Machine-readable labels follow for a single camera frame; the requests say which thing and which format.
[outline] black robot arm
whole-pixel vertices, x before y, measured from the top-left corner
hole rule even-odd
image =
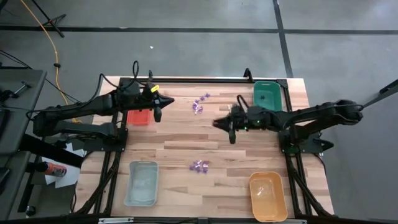
[[[245,111],[242,106],[234,105],[227,116],[214,120],[213,126],[228,132],[229,141],[234,144],[237,130],[268,129],[278,132],[293,124],[312,121],[304,126],[294,126],[294,132],[291,132],[294,135],[291,138],[296,143],[305,140],[313,133],[337,124],[354,125],[358,123],[362,118],[360,112],[362,108],[350,100],[327,102],[293,112],[271,111],[260,106],[249,106]]]
[[[118,111],[153,109],[156,122],[162,117],[161,109],[174,102],[173,98],[161,95],[149,81],[143,88],[139,82],[131,79],[120,84],[117,89],[97,96],[84,103],[68,106],[52,106],[42,110],[34,117],[34,134],[37,136],[53,136],[57,133],[94,135],[99,138],[115,138],[117,127],[113,123],[102,125],[71,123],[65,119],[97,114],[110,116]]]

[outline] clear plastic bin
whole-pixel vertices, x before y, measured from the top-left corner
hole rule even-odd
[[[154,161],[132,161],[124,204],[134,207],[150,207],[157,200],[159,166]]]

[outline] white paper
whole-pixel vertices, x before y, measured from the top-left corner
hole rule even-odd
[[[66,151],[68,152],[72,152],[78,156],[83,157],[84,154],[84,150],[79,149],[74,151],[73,147],[72,147],[72,143],[68,143],[67,144],[67,148]],[[68,185],[73,185],[77,182],[77,180],[79,179],[79,175],[80,175],[80,169],[77,167],[73,167],[70,165],[66,165],[66,164],[62,164],[60,162],[55,162],[52,159],[47,159],[43,157],[43,161],[45,162],[52,162],[54,164],[60,164],[63,165],[67,168],[67,173],[65,174],[65,176],[63,177],[54,177],[54,176],[50,176],[50,175],[46,175],[45,176],[45,181],[47,184],[51,184],[52,182],[55,182],[55,188],[60,188],[60,187],[64,187],[64,186],[68,186]]]

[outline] gray floor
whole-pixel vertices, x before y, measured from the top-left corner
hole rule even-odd
[[[66,13],[63,26],[277,28],[272,0],[38,2],[52,16]],[[398,29],[395,0],[280,0],[279,5],[285,29]],[[6,9],[14,15],[3,11],[0,24],[36,25],[19,1],[11,1]],[[65,32],[64,39],[54,32],[51,35],[62,64],[62,89],[80,100],[93,94],[100,73],[130,75],[133,60],[140,61],[143,75],[151,69],[154,75],[240,77],[249,67],[257,77],[286,77],[278,34]],[[305,79],[311,105],[341,98],[364,103],[397,78],[396,35],[287,34],[286,40],[294,77]],[[55,80],[54,54],[43,32],[0,31],[0,49],[31,67],[47,70],[48,79]],[[45,85],[37,108],[54,104],[62,105],[63,100]],[[328,131],[325,138],[338,141]],[[346,218],[383,218],[377,215],[385,214],[377,205],[382,202],[369,202],[357,194],[349,176],[350,161],[355,158],[342,158],[344,150],[349,149],[337,147],[325,153],[335,213]],[[63,195],[64,200],[55,201],[54,195]],[[38,208],[37,216],[66,214],[71,197],[71,188],[46,186],[37,190],[32,204]],[[362,203],[372,204],[367,206],[374,209],[372,215]],[[398,216],[388,219],[398,220]]]

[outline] green bin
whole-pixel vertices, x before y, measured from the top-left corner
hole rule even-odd
[[[254,84],[253,103],[273,111],[282,110],[280,86],[275,82],[258,81]]]

